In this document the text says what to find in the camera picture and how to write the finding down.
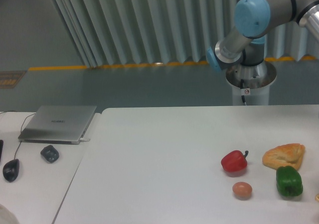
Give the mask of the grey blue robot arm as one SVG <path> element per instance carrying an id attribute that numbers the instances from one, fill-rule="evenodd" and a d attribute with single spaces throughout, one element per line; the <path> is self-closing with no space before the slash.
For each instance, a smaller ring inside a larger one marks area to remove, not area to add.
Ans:
<path id="1" fill-rule="evenodd" d="M 243 50 L 270 30 L 294 21 L 319 37 L 319 0 L 239 0 L 234 10 L 234 27 L 206 51 L 206 60 L 217 70 L 244 61 Z"/>

